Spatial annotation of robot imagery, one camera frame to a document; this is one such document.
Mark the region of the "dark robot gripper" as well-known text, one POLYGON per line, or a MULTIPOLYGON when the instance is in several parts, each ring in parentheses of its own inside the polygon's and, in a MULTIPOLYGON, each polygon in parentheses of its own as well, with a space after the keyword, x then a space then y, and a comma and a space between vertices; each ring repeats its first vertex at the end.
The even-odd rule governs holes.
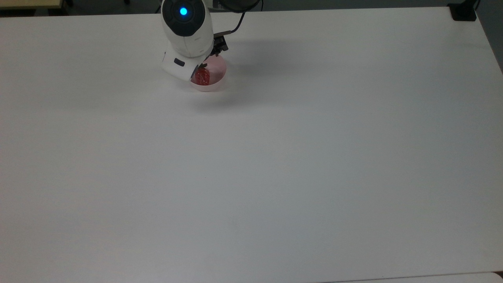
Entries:
POLYGON ((209 50, 194 58, 181 55, 169 42, 162 59, 161 67, 169 75, 182 81, 189 82, 192 77, 194 77, 194 74, 208 73, 208 64, 203 62, 208 57, 209 50))

